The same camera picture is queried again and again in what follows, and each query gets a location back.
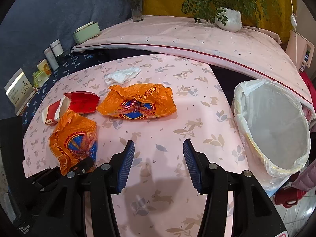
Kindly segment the pink dotted bench cover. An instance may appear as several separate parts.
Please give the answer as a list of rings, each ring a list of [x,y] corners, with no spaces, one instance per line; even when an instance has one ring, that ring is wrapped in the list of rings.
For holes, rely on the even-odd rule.
[[[291,91],[315,119],[311,94],[290,57],[278,42],[254,28],[228,32],[192,18],[145,16],[140,22],[127,20],[104,29],[74,51],[98,48],[137,49],[196,60],[230,69],[254,79],[269,79]]]

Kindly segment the pink rabbit print tablecloth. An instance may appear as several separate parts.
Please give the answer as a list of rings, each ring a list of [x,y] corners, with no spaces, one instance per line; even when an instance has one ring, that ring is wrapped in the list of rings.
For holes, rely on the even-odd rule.
[[[177,111],[168,117],[130,121],[96,112],[96,163],[108,162],[127,141],[135,156],[127,185],[113,197],[122,236],[196,236],[206,197],[193,188],[183,156],[183,142],[226,171],[248,168],[246,153],[230,105],[210,67],[190,59],[163,54],[137,56],[92,66],[76,73],[64,71],[53,86],[41,89],[24,137],[25,175],[58,165],[48,139],[53,128],[42,122],[42,111],[67,92],[91,91],[104,99],[104,76],[130,67],[141,69],[131,84],[162,84],[172,89]]]

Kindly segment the orange plastic bag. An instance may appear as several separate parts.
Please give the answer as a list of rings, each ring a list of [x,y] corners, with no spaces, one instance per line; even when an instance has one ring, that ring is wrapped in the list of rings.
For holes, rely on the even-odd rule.
[[[169,116],[177,111],[170,87],[162,84],[113,85],[97,107],[104,116],[128,120]]]
[[[59,161],[63,176],[86,157],[96,160],[96,122],[67,110],[49,137],[49,147]]]

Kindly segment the navy leaf print cloth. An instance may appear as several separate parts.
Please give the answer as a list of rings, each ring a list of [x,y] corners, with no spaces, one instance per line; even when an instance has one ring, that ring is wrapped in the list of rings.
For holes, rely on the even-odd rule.
[[[74,53],[67,55],[64,63],[49,76],[45,84],[38,89],[34,97],[28,102],[25,111],[22,113],[22,130],[25,134],[31,123],[36,111],[38,110],[44,97],[47,95],[52,86],[62,77],[70,75],[80,70],[99,64],[100,58],[95,53]]]

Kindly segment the small green white box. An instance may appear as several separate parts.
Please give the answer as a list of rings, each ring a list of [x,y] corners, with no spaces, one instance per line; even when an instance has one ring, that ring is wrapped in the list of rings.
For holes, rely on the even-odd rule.
[[[33,85],[35,88],[41,88],[49,79],[49,75],[45,71],[37,71],[33,73]]]

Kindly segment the pink appliance with display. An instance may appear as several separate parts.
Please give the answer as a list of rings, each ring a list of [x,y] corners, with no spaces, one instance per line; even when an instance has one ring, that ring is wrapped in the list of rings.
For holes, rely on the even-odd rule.
[[[296,68],[304,72],[310,68],[315,46],[298,32],[291,30],[286,54],[290,57]]]

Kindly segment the trash bin with white liner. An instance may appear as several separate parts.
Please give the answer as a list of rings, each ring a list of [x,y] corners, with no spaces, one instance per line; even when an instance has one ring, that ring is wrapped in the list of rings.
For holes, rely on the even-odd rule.
[[[302,105],[278,82],[251,80],[235,87],[232,108],[249,169],[272,196],[309,157]]]

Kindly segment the mint green storage box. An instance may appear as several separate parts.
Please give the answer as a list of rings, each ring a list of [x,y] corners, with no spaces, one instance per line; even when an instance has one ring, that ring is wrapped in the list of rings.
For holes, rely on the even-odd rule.
[[[76,29],[73,33],[73,38],[76,44],[82,44],[85,41],[98,36],[100,32],[98,22],[90,22]]]

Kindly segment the white cylindrical jar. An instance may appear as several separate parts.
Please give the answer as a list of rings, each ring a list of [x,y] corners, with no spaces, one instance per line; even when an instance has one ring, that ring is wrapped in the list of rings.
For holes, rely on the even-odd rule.
[[[56,41],[53,41],[53,43],[50,44],[50,47],[55,57],[59,57],[60,55],[64,53],[63,47],[59,39],[57,39]]]

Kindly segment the pink quilted jacket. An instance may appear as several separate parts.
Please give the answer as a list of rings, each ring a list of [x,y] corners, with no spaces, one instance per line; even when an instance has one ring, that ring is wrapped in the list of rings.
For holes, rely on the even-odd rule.
[[[298,176],[291,186],[305,192],[316,186],[316,159]]]

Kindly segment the white gold card box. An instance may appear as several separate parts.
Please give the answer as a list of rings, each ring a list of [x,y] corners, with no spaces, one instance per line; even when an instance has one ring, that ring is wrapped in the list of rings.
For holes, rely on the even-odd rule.
[[[29,82],[21,68],[11,77],[5,85],[4,90],[6,96],[14,105],[15,114],[17,116],[22,113],[27,103],[38,91]]]

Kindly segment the small orange print box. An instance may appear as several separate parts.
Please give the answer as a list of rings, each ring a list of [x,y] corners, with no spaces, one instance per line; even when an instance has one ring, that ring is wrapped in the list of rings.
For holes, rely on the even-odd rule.
[[[48,65],[48,62],[46,59],[41,60],[37,64],[37,68],[40,72],[44,72],[47,76],[50,76],[52,74],[50,66]]]

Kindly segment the white tissue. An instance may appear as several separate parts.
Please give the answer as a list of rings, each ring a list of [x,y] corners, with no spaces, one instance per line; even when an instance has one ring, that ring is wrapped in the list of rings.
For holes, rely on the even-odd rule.
[[[108,86],[114,84],[122,85],[134,79],[140,72],[141,68],[139,67],[130,67],[128,69],[118,70],[114,73],[105,75],[104,82]]]

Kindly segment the white pot green plant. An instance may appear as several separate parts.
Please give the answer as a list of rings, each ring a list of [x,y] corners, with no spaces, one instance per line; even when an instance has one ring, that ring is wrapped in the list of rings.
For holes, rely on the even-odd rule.
[[[219,21],[226,26],[229,10],[238,11],[242,19],[258,28],[278,32],[284,27],[278,0],[183,0],[181,5],[181,12],[193,16],[195,23]]]

